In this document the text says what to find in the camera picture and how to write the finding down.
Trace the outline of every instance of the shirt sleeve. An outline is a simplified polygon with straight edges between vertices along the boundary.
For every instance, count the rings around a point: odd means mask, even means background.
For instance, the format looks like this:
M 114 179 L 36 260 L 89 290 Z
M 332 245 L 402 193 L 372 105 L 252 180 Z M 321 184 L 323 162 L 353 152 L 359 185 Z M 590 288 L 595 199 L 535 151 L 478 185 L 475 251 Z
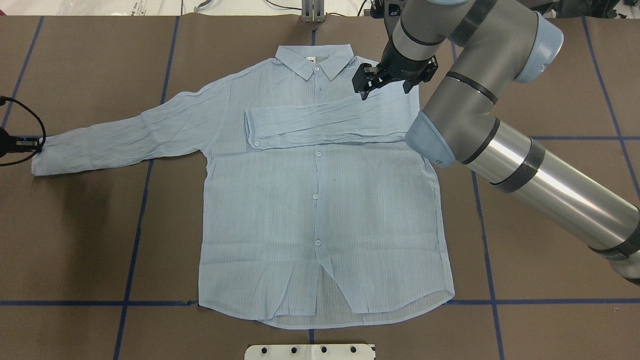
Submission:
M 404 140 L 419 107 L 418 87 L 407 95 L 397 82 L 375 89 L 366 101 L 354 94 L 319 104 L 247 109 L 245 128 L 255 149 L 396 142 Z
M 199 92 L 181 92 L 166 103 L 125 120 L 47 137 L 31 163 L 33 175 L 123 167 L 142 160 L 202 150 L 214 138 L 225 111 L 224 79 Z

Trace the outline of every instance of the light blue shirt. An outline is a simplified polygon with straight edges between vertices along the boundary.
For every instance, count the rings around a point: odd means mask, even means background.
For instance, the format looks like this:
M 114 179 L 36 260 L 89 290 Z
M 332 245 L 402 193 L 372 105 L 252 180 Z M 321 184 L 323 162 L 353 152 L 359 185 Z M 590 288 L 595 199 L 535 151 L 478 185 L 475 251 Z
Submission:
M 51 136 L 32 172 L 201 151 L 201 306 L 285 329 L 409 319 L 454 295 L 440 189 L 402 141 L 417 88 L 361 101 L 362 62 L 349 45 L 280 46 L 137 117 Z

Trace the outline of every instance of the table surface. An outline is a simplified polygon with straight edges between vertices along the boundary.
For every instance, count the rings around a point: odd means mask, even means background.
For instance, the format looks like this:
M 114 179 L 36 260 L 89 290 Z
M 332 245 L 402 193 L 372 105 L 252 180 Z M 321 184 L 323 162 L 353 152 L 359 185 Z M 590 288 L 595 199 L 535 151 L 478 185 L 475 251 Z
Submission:
M 563 19 L 565 44 L 495 114 L 638 204 L 640 20 Z M 382 21 L 299 17 L 0 17 L 0 94 L 50 134 L 125 119 L 273 57 L 351 44 L 379 58 Z M 441 69 L 460 49 L 445 43 Z M 37 133 L 0 108 L 14 135 Z M 13 159 L 7 156 L 3 160 Z M 285 331 L 197 305 L 200 153 L 35 178 L 0 170 L 0 357 L 242 359 L 251 344 L 373 343 L 378 359 L 634 359 L 640 289 L 461 165 L 437 169 L 456 296 L 393 325 Z

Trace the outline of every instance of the white surface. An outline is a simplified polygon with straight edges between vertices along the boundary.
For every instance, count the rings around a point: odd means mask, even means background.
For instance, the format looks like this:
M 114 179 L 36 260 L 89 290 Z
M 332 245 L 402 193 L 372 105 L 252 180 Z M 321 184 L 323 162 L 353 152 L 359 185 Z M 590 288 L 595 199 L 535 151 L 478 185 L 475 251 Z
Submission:
M 0 0 L 7 15 L 180 15 L 193 12 L 204 0 Z M 301 0 L 271 0 L 283 6 L 301 7 Z M 355 16 L 362 0 L 325 0 L 324 11 Z M 300 14 L 277 8 L 264 0 L 213 0 L 200 10 L 207 15 Z
M 252 345 L 246 349 L 244 360 L 296 359 L 296 360 L 375 360 L 375 345 L 367 344 L 314 344 L 314 345 Z

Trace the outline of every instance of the light blue joint cap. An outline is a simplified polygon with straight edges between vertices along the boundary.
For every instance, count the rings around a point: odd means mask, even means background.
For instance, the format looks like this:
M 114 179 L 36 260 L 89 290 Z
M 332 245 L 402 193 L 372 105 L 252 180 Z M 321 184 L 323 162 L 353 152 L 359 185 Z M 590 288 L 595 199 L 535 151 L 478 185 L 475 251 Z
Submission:
M 460 5 L 467 3 L 471 0 L 428 0 L 430 3 L 437 5 Z
M 450 167 L 456 162 L 451 148 L 422 111 L 418 112 L 418 117 L 406 132 L 404 140 L 410 148 L 439 167 Z
M 542 74 L 547 66 L 554 61 L 564 41 L 564 35 L 560 29 L 543 18 L 539 12 L 536 14 L 538 15 L 536 40 L 533 42 L 533 48 L 524 69 L 515 79 L 523 84 L 530 83 Z

